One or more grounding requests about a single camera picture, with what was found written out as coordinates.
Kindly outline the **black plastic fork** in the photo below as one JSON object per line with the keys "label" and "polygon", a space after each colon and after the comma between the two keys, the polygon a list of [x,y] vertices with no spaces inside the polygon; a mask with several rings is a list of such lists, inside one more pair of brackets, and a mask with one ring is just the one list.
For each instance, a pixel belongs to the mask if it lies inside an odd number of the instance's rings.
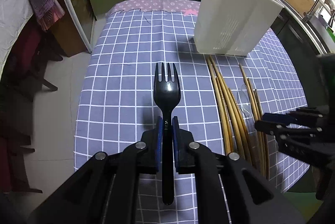
{"label": "black plastic fork", "polygon": [[156,65],[153,98],[162,112],[162,201],[169,206],[174,202],[173,128],[172,112],[180,103],[181,90],[175,65]]}

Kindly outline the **clear plastic spoon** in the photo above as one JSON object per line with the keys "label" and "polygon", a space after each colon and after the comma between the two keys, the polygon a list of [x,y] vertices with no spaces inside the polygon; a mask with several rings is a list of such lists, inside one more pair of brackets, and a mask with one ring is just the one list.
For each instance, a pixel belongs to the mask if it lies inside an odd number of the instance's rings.
{"label": "clear plastic spoon", "polygon": [[240,110],[245,119],[246,126],[250,128],[253,122],[253,115],[251,112],[251,103],[249,100],[249,96],[247,94],[246,85],[242,84],[237,89],[237,95],[238,95],[238,103],[240,105]]}

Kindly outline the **chrome kitchen faucet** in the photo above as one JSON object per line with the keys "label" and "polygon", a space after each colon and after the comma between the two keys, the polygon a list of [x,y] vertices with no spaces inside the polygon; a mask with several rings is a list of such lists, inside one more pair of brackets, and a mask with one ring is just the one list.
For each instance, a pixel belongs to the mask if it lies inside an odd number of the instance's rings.
{"label": "chrome kitchen faucet", "polygon": [[321,7],[328,8],[331,17],[334,15],[334,3],[332,0],[316,0],[312,7],[303,14],[304,17],[302,19],[302,22],[307,23],[308,21],[310,21],[310,19],[314,16],[315,12]]}

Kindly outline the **blue checkered tablecloth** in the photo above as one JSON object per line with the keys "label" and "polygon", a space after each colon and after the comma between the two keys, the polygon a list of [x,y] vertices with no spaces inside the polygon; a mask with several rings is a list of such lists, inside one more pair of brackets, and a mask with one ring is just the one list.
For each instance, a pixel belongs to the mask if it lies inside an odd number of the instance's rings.
{"label": "blue checkered tablecloth", "polygon": [[[215,92],[206,58],[197,52],[194,27],[199,3],[129,0],[106,14],[81,91],[74,167],[98,151],[116,154],[155,126],[160,110],[153,100],[155,66],[175,64],[181,100],[174,109],[180,127],[222,154],[224,143]],[[268,30],[246,57],[214,56],[215,64],[238,103],[244,84],[239,67],[257,91],[263,112],[286,113],[307,104],[296,70],[283,45]]]}

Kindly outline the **white plastic utensil holder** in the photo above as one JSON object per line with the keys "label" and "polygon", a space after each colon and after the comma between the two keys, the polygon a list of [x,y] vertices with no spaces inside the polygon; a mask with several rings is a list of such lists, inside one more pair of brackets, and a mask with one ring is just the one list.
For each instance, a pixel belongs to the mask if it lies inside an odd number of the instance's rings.
{"label": "white plastic utensil holder", "polygon": [[279,0],[201,0],[194,43],[202,54],[246,56],[284,5]]}

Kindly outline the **white hanging sheet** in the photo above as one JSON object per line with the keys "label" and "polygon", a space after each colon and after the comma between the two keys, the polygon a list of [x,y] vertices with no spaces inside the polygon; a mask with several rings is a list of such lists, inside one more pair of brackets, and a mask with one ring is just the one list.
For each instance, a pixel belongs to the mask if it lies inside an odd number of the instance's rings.
{"label": "white hanging sheet", "polygon": [[0,0],[0,63],[3,70],[10,51],[33,15],[29,0]]}

